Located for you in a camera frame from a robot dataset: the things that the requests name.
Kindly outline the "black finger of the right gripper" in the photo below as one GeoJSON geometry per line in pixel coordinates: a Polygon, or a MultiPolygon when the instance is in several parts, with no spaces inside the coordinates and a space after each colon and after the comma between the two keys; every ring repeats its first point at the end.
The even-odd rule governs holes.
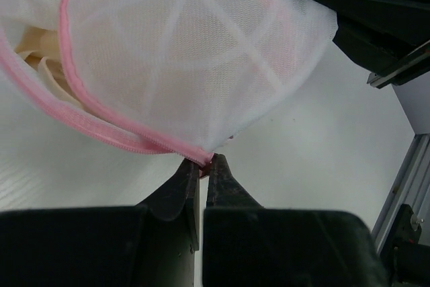
{"type": "Polygon", "coordinates": [[[372,87],[429,72],[429,0],[313,0],[337,14],[333,42],[371,74],[372,87]]]}

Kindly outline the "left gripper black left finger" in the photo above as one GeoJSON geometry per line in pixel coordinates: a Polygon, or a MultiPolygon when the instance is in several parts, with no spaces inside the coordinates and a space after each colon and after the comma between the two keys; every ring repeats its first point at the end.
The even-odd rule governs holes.
{"type": "Polygon", "coordinates": [[[1,213],[2,286],[193,286],[199,168],[134,206],[1,213]]]}

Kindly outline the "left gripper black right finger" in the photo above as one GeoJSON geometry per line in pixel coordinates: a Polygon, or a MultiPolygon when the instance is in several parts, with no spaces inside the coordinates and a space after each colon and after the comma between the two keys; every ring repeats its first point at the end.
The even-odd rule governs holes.
{"type": "Polygon", "coordinates": [[[336,210],[262,207],[213,157],[203,218],[204,286],[387,286],[370,231],[336,210]]]}

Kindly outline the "white mesh laundry bag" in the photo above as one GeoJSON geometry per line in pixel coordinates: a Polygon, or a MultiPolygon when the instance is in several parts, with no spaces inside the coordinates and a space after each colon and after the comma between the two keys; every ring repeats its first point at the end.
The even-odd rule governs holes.
{"type": "Polygon", "coordinates": [[[313,0],[1,0],[1,209],[131,205],[295,92],[337,31],[313,0]],[[55,97],[16,52],[56,31],[55,97]]]}

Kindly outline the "beige bra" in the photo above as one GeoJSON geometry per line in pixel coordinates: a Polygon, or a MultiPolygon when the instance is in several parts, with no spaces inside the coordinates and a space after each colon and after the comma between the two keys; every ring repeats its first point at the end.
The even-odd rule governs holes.
{"type": "Polygon", "coordinates": [[[16,46],[15,52],[37,72],[39,78],[55,97],[89,112],[67,83],[60,61],[56,31],[36,27],[28,28],[16,46]]]}

